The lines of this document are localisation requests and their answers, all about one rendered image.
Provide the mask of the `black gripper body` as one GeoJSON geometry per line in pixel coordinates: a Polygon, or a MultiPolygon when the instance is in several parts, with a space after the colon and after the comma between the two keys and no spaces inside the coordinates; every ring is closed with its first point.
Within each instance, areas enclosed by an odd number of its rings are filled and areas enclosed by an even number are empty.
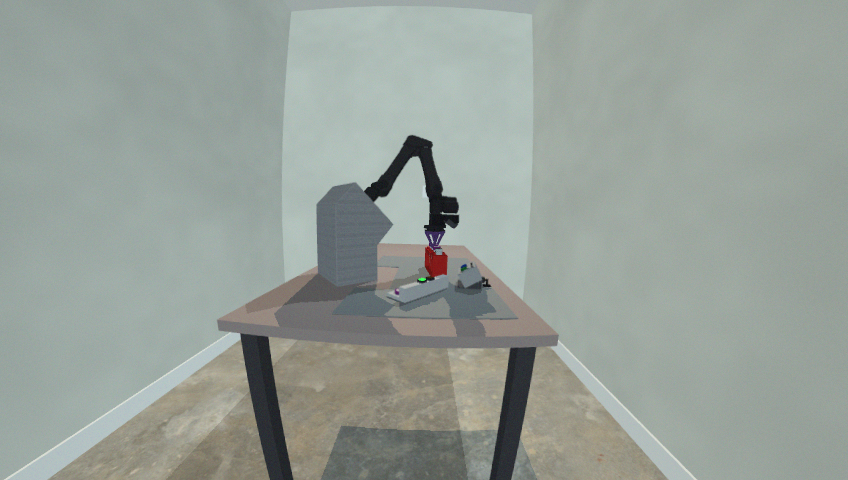
{"type": "Polygon", "coordinates": [[[426,228],[425,231],[431,231],[431,232],[445,231],[444,228],[446,228],[446,225],[444,225],[444,226],[432,226],[432,214],[440,214],[440,213],[429,213],[429,225],[424,225],[424,228],[426,228]]]}

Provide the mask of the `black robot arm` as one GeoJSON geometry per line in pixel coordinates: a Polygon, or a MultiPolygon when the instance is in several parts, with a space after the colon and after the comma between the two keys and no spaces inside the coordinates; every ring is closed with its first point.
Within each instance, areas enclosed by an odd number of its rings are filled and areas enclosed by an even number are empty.
{"type": "MultiPolygon", "coordinates": [[[[425,177],[425,190],[430,202],[429,213],[456,214],[459,209],[457,198],[442,196],[443,187],[435,168],[432,146],[433,144],[429,140],[409,135],[387,171],[380,176],[377,182],[372,183],[371,187],[367,187],[364,192],[374,202],[378,197],[386,197],[409,159],[419,156],[425,177]]],[[[432,226],[447,224],[454,229],[458,223],[459,215],[432,214],[432,226]]]]}

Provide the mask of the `grey flat mat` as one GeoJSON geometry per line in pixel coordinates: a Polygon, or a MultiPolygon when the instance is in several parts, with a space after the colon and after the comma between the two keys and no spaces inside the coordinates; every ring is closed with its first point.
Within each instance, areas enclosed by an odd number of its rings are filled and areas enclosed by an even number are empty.
{"type": "Polygon", "coordinates": [[[430,318],[430,319],[518,319],[492,287],[482,290],[457,289],[458,268],[470,261],[467,258],[448,258],[446,289],[401,302],[387,292],[430,276],[425,257],[382,256],[377,267],[399,267],[390,289],[354,288],[332,314],[430,318]]]}

